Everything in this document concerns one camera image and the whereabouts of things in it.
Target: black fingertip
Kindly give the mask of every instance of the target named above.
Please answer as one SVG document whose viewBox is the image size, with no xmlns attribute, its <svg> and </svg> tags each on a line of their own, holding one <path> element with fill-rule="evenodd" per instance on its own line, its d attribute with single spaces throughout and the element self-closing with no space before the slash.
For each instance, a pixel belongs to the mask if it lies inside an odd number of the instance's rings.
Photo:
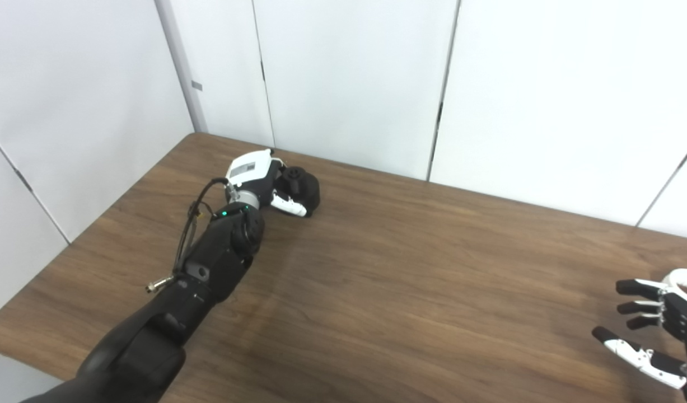
<svg viewBox="0 0 687 403">
<path fill-rule="evenodd" d="M 609 340 L 619 339 L 619 336 L 617 336 L 617 334 L 614 334 L 612 331 L 607 329 L 607 327 L 602 326 L 597 326 L 594 329 L 592 329 L 592 336 L 594 336 L 595 339 L 599 340 L 601 343 L 604 343 L 605 341 Z"/>
<path fill-rule="evenodd" d="M 617 312 L 621 313 L 622 315 L 627 315 L 630 313 L 639 312 L 639 308 L 634 302 L 622 303 L 617 305 Z"/>
<path fill-rule="evenodd" d="M 641 296 L 653 301 L 659 298 L 658 288 L 642 284 L 635 279 L 619 280 L 615 284 L 615 289 L 622 296 Z"/>
<path fill-rule="evenodd" d="M 627 327 L 635 331 L 637 329 L 642 329 L 643 327 L 647 326 L 656 326 L 659 322 L 659 319 L 656 317 L 649 317 L 649 316 L 637 316 L 637 318 L 632 318 L 629 321 L 627 321 Z"/>
</svg>

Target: brown wood grain surface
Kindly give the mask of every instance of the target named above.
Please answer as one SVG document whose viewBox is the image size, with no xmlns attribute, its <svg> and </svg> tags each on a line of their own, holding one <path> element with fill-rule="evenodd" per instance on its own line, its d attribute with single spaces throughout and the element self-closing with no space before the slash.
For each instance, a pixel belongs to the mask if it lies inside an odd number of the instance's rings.
<svg viewBox="0 0 687 403">
<path fill-rule="evenodd" d="M 255 149 L 185 138 L 0 311 L 0 352 L 72 377 L 171 270 L 202 186 Z M 261 252 L 187 344 L 163 401 L 681 401 L 590 331 L 681 357 L 660 329 L 625 329 L 614 282 L 687 267 L 687 239 L 277 156 L 320 179 L 320 208 L 264 212 Z"/>
</svg>

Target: robot finger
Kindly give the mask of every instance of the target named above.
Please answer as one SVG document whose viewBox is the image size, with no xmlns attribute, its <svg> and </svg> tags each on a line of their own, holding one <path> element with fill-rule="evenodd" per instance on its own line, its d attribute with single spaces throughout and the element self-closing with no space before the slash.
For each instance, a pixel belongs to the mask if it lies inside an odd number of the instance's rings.
<svg viewBox="0 0 687 403">
<path fill-rule="evenodd" d="M 659 324 L 659 318 L 660 316 L 658 314 L 643 313 L 627 321 L 627 328 L 635 331 L 647 326 L 657 326 Z"/>
<path fill-rule="evenodd" d="M 627 315 L 630 313 L 658 313 L 661 303 L 656 301 L 630 301 L 619 304 L 617 312 Z"/>
<path fill-rule="evenodd" d="M 624 340 L 602 326 L 592 329 L 592 336 L 602 342 L 617 357 L 625 360 L 648 377 L 673 388 L 682 388 L 686 385 L 686 375 L 682 371 L 682 365 L 684 365 L 682 360 L 655 350 L 645 350 L 639 343 Z"/>
<path fill-rule="evenodd" d="M 639 278 L 619 280 L 616 284 L 617 293 L 622 296 L 641 296 L 652 301 L 658 301 L 660 291 L 666 287 L 667 285 L 664 283 Z"/>
</svg>

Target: silver metal joint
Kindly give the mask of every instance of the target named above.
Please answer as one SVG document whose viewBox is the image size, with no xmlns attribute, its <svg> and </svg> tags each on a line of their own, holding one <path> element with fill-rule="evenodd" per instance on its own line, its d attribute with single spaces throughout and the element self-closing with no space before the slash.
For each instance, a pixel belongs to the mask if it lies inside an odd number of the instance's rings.
<svg viewBox="0 0 687 403">
<path fill-rule="evenodd" d="M 157 291 L 161 290 L 165 285 L 171 283 L 174 281 L 174 275 L 170 275 L 169 277 L 164 277 L 160 278 L 157 281 L 153 281 L 147 285 L 144 290 L 147 291 L 147 293 L 157 293 Z"/>
</svg>

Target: black cable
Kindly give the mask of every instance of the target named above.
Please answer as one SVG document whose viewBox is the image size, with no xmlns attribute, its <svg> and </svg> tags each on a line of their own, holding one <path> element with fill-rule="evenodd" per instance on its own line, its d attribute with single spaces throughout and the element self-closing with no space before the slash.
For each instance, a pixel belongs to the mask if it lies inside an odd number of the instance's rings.
<svg viewBox="0 0 687 403">
<path fill-rule="evenodd" d="M 197 197 L 195 202 L 193 202 L 189 207 L 189 211 L 187 212 L 186 224 L 184 225 L 184 230 L 182 231 L 181 237 L 179 238 L 179 246 L 177 246 L 177 248 L 176 248 L 176 258 L 174 260 L 174 271 L 175 272 L 181 270 L 181 267 L 180 267 L 181 256 L 182 256 L 182 253 L 184 252 L 184 244 L 186 242 L 186 236 L 187 236 L 187 234 L 189 234 L 189 228 L 191 227 L 191 223 L 192 223 L 194 217 L 197 216 L 198 206 L 200 204 L 204 204 L 207 207 L 208 211 L 210 211 L 211 214 L 213 215 L 213 211 L 211 210 L 211 207 L 208 204 L 204 203 L 202 200 L 203 200 L 204 196 L 207 194 L 207 192 L 210 190 L 211 186 L 213 186 L 215 184 L 223 184 L 224 186 L 226 186 L 226 184 L 228 184 L 228 179 L 227 178 L 211 179 L 211 181 L 209 181 L 209 183 L 207 183 L 207 185 L 205 187 L 203 187 L 202 192 L 200 192 L 200 194 L 199 194 L 199 197 Z"/>
<path fill-rule="evenodd" d="M 208 211 L 211 215 L 213 215 L 213 210 L 211 209 L 211 206 L 209 206 L 208 203 L 205 202 L 205 201 L 203 201 L 202 204 L 204 205 L 204 207 L 207 207 L 207 211 Z"/>
</svg>

